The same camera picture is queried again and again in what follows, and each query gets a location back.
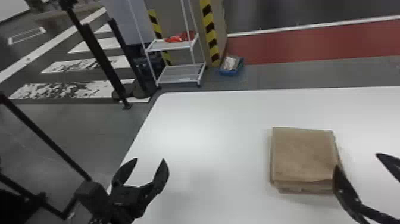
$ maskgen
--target crosswalk marking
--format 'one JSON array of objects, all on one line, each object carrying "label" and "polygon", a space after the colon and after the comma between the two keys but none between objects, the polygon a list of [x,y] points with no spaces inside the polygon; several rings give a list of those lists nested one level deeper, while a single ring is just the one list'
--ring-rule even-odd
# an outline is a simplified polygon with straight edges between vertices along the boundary
[{"label": "crosswalk marking", "polygon": [[[121,79],[122,84],[134,79]],[[15,91],[10,99],[104,99],[111,98],[114,88],[108,80],[69,83],[29,83]],[[130,98],[130,102],[149,102],[147,99]]]},{"label": "crosswalk marking", "polygon": [[[108,57],[115,69],[129,68],[125,55]],[[73,61],[56,61],[42,71],[42,74],[66,73],[71,71],[87,71],[100,68],[96,58],[88,58]]]},{"label": "crosswalk marking", "polygon": [[[120,44],[117,41],[117,38],[102,38],[98,39],[98,42],[103,50],[107,49],[116,49],[121,48]],[[85,41],[82,41],[78,45],[76,45],[68,54],[80,53],[80,52],[89,52],[90,49]]]},{"label": "crosswalk marking", "polygon": [[111,27],[106,23],[104,26],[100,27],[100,29],[96,30],[95,33],[107,33],[112,31]]}]

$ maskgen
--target white wire shelf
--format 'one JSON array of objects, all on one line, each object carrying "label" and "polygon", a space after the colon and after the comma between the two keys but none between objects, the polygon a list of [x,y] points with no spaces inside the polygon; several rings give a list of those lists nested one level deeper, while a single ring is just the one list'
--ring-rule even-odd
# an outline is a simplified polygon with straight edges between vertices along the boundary
[{"label": "white wire shelf", "polygon": [[181,66],[166,66],[157,83],[197,82],[200,84],[205,63],[185,64]]},{"label": "white wire shelf", "polygon": [[185,49],[194,47],[197,39],[199,38],[199,34],[197,33],[195,38],[191,41],[183,41],[178,43],[168,43],[165,39],[154,39],[151,44],[147,47],[146,52],[155,52],[155,51],[168,51],[174,49]]}]

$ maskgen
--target hazard stripe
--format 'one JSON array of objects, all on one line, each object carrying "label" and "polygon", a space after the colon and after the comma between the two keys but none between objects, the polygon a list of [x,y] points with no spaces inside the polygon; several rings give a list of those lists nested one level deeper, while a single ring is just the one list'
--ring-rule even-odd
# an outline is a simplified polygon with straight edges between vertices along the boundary
[{"label": "hazard stripe", "polygon": [[[161,31],[161,26],[158,24],[157,15],[155,13],[155,10],[148,10],[148,14],[149,14],[150,22],[153,25],[155,37],[157,39],[162,39],[163,33]],[[163,51],[161,53],[161,56],[167,65],[172,66],[171,55],[170,55],[170,53],[168,53],[168,51]]]},{"label": "hazard stripe", "polygon": [[221,63],[220,49],[218,47],[217,31],[215,30],[214,14],[210,0],[200,0],[203,14],[203,25],[205,29],[205,39],[210,52],[212,66],[219,66]]}]

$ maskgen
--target gray floor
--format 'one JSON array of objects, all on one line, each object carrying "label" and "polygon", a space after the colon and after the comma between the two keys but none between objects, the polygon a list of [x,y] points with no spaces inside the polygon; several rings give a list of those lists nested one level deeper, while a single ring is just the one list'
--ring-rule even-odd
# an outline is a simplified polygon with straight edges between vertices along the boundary
[{"label": "gray floor", "polygon": [[[108,185],[157,97],[165,92],[235,91],[283,88],[333,88],[400,85],[400,57],[357,58],[245,66],[239,76],[221,77],[215,69],[195,85],[164,86],[149,104],[19,105],[75,159],[94,180]],[[3,172],[33,192],[46,191],[62,209],[82,180],[10,112],[0,107]],[[77,206],[71,223],[90,214]],[[28,223],[68,223],[40,210]]]}]

